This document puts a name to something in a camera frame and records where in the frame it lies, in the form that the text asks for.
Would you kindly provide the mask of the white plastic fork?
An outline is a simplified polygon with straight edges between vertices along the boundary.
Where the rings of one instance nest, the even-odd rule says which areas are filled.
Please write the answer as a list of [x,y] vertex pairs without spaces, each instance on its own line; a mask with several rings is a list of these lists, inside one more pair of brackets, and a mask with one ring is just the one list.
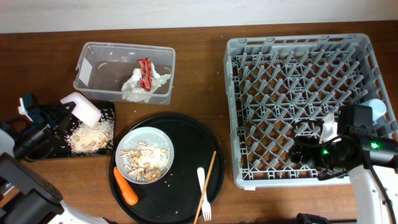
[[206,190],[204,190],[205,180],[206,180],[204,168],[199,167],[197,169],[197,176],[198,176],[198,181],[200,184],[200,190],[204,194],[203,202],[201,205],[201,211],[202,211],[204,221],[208,222],[211,220],[211,205],[207,199]]

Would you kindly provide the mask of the round black serving tray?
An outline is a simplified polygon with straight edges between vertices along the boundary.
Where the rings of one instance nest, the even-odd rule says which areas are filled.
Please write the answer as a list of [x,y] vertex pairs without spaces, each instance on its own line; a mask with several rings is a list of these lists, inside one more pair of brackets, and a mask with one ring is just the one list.
[[131,184],[139,201],[130,206],[114,178],[116,161],[109,164],[109,185],[126,215],[138,223],[191,223],[201,197],[197,169],[210,173],[206,195],[214,203],[221,192],[225,164],[214,134],[201,122],[182,114],[159,114],[140,121],[135,128],[152,127],[171,139],[175,157],[171,169],[151,184]]

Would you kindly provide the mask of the grey round plate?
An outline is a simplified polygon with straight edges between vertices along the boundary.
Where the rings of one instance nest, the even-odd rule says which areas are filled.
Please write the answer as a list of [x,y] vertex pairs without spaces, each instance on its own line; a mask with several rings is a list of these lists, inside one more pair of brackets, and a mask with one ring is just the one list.
[[134,184],[159,180],[171,168],[174,145],[165,132],[152,127],[133,129],[119,143],[115,162],[122,176]]

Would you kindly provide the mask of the grey plastic dishwasher rack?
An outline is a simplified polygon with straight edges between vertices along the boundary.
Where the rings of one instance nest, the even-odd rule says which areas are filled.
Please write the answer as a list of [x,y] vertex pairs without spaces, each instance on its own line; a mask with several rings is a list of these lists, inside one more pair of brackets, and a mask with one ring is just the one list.
[[224,53],[233,180],[241,189],[318,185],[317,171],[289,160],[292,123],[318,137],[314,121],[343,105],[382,100],[378,136],[397,137],[397,120],[365,34],[230,39]]

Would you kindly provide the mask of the rice and mushroom leftovers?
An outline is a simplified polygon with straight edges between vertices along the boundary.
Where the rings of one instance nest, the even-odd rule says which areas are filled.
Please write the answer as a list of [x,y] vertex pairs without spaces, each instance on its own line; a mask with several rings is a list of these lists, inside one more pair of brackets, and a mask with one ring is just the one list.
[[100,121],[93,128],[82,123],[66,137],[72,152],[77,154],[92,154],[105,149],[113,140],[114,122]]

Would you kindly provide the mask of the white plastic cup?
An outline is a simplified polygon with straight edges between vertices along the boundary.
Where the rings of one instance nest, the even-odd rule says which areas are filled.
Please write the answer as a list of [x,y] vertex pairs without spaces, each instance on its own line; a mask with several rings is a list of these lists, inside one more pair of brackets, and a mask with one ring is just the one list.
[[327,114],[322,119],[322,131],[320,135],[320,143],[327,142],[337,137],[338,123],[335,121],[335,115],[333,113]]

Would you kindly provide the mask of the pink bowl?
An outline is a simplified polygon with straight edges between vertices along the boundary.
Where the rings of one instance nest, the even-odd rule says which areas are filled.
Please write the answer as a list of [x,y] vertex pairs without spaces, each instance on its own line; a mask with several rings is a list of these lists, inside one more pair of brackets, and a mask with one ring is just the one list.
[[60,100],[62,104],[75,103],[72,114],[87,126],[94,128],[101,118],[101,111],[81,93],[73,92]]

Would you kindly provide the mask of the red snack wrapper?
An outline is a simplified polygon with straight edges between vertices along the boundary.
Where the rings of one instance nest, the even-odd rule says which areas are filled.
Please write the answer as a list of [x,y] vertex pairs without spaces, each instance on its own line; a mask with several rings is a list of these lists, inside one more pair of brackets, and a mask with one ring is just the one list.
[[152,89],[152,64],[149,57],[137,60],[137,64],[141,71],[140,87],[145,91]]

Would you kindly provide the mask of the clear plastic waste bin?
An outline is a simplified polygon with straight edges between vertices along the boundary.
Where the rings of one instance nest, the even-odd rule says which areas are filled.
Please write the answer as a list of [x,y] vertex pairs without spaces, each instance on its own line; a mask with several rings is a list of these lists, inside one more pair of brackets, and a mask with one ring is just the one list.
[[91,100],[131,102],[122,99],[122,85],[139,68],[137,60],[149,57],[160,74],[171,79],[151,95],[148,104],[168,105],[172,96],[175,71],[175,50],[151,45],[88,42],[81,51],[73,87]]

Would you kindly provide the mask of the wooden chopstick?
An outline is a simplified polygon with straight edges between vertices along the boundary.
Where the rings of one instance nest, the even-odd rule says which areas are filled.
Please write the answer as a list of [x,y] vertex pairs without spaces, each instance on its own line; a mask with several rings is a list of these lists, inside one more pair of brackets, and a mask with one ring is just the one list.
[[[212,168],[213,168],[213,164],[214,164],[214,162],[215,162],[215,158],[216,158],[216,151],[213,152],[213,155],[212,155],[212,158],[211,158],[211,163],[210,163],[210,166],[209,166],[209,168],[208,168],[208,172],[205,173],[206,180],[205,180],[205,187],[204,187],[204,190],[207,189],[208,182],[209,182],[210,175],[211,175]],[[196,212],[196,215],[195,215],[195,219],[194,219],[194,222],[193,222],[194,224],[197,223],[200,212],[201,212],[201,214],[202,214],[201,205],[202,205],[202,202],[203,202],[203,196],[204,196],[204,194],[201,193],[200,202],[199,202],[199,205],[198,205],[198,208],[197,208],[197,212]]]

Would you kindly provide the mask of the orange carrot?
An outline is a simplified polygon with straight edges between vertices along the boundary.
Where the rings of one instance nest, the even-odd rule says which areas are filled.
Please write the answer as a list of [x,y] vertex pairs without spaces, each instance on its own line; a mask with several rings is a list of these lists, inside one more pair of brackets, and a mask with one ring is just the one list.
[[114,167],[113,174],[126,203],[130,206],[135,205],[139,201],[135,191],[133,191],[133,189],[131,188],[127,180],[124,178],[124,176],[120,173],[117,167]]

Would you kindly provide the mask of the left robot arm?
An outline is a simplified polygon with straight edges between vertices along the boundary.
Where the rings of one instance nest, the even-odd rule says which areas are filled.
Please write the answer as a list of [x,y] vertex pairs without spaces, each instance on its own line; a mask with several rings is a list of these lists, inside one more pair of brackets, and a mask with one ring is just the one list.
[[39,106],[31,94],[19,101],[20,117],[1,121],[1,197],[18,190],[1,206],[1,223],[108,223],[67,205],[53,184],[22,164],[35,153],[39,159],[65,155],[72,122],[92,128],[101,119],[100,110],[77,92],[62,98],[60,105]]

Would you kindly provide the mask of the large white napkin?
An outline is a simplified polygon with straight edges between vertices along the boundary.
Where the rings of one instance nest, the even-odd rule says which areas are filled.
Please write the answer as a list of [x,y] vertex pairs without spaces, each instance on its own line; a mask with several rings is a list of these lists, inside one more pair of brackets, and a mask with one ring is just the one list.
[[123,83],[121,91],[124,93],[122,99],[139,102],[144,101],[149,102],[151,95],[158,92],[160,93],[160,88],[165,87],[165,84],[171,79],[171,74],[160,75],[155,70],[155,65],[151,63],[152,67],[152,85],[149,91],[146,91],[141,87],[142,73],[140,68],[135,68],[132,72],[132,76]]

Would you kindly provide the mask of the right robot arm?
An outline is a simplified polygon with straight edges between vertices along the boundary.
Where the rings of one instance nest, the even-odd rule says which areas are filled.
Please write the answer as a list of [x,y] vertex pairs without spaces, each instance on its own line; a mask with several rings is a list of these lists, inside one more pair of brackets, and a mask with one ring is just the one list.
[[373,109],[346,105],[338,119],[313,120],[319,138],[302,136],[294,122],[290,160],[314,167],[317,179],[349,176],[354,189],[358,223],[397,223],[397,141],[379,137],[373,128]]

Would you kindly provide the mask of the light blue cup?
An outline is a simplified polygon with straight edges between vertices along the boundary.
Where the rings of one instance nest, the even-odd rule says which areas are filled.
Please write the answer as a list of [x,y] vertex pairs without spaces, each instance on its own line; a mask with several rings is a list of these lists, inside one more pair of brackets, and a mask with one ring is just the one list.
[[377,98],[373,98],[361,103],[362,106],[369,106],[372,108],[373,121],[376,122],[380,117],[384,116],[387,112],[385,103]]

